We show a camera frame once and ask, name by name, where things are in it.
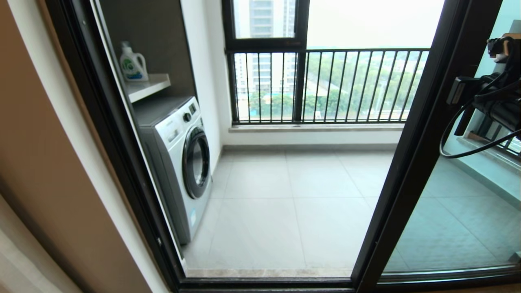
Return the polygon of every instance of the washing machine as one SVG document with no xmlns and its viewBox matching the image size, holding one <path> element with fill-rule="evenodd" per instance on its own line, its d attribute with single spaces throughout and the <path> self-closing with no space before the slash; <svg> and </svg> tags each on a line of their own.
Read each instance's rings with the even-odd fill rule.
<svg viewBox="0 0 521 293">
<path fill-rule="evenodd" d="M 133 104 L 142 144 L 180 244 L 189 243 L 212 188 L 210 150 L 195 97 L 154 97 Z"/>
</svg>

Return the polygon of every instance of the sky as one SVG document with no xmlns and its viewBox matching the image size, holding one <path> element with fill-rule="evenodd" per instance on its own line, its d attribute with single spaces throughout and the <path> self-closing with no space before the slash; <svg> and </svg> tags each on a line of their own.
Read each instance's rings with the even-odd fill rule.
<svg viewBox="0 0 521 293">
<path fill-rule="evenodd" d="M 311 0 L 308 48 L 430 48 L 443 0 Z"/>
</svg>

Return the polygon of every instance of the washing machine door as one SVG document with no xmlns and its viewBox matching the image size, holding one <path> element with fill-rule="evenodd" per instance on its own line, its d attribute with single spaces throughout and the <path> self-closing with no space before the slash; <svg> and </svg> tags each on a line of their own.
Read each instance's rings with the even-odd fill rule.
<svg viewBox="0 0 521 293">
<path fill-rule="evenodd" d="M 210 181 L 210 149 L 204 130 L 192 127 L 183 150 L 183 180 L 188 195 L 200 198 Z"/>
</svg>

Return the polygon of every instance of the white shelf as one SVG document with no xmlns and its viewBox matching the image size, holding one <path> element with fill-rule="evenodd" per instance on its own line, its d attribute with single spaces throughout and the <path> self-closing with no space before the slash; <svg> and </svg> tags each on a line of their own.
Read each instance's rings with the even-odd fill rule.
<svg viewBox="0 0 521 293">
<path fill-rule="evenodd" d="M 168 74 L 149 74 L 148 81 L 125 82 L 131 103 L 139 101 L 149 95 L 170 86 Z"/>
</svg>

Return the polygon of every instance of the balcony railing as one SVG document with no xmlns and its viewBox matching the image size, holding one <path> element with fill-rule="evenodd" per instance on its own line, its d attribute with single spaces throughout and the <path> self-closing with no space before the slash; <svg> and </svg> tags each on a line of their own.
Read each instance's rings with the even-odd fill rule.
<svg viewBox="0 0 521 293">
<path fill-rule="evenodd" d="M 421 48 L 229 53 L 233 123 L 404 123 L 428 53 Z"/>
</svg>

